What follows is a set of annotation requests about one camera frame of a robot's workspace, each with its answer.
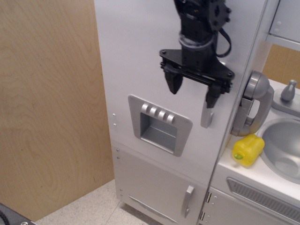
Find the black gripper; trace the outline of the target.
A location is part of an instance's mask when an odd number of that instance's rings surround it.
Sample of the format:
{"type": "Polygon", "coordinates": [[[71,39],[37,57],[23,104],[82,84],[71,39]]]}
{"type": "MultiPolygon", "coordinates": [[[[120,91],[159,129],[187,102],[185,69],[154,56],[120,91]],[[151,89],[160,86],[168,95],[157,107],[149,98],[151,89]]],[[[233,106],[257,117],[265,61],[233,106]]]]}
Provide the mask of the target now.
{"type": "MultiPolygon", "coordinates": [[[[231,52],[232,45],[223,54],[217,54],[216,41],[213,40],[198,48],[195,46],[182,46],[181,49],[162,49],[159,55],[162,57],[160,63],[165,73],[165,79],[169,90],[176,94],[182,85],[183,78],[209,85],[212,79],[209,78],[208,68],[214,59],[225,57],[231,52]]],[[[230,92],[234,72],[224,66],[223,93],[230,92]]],[[[206,93],[206,108],[214,108],[215,103],[221,95],[221,87],[212,85],[206,93]]]]}

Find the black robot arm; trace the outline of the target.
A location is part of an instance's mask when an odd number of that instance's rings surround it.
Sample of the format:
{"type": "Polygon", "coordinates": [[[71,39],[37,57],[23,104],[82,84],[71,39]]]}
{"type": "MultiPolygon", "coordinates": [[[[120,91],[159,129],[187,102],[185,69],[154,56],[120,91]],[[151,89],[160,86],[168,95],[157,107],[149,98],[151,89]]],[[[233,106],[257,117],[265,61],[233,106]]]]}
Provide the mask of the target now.
{"type": "Polygon", "coordinates": [[[214,107],[220,95],[230,92],[234,72],[223,65],[217,53],[218,35],[228,43],[231,39],[223,26],[230,21],[231,9],[223,0],[176,0],[174,2],[181,20],[180,49],[162,49],[161,68],[171,93],[176,94],[183,78],[208,86],[206,107],[214,107]]]}

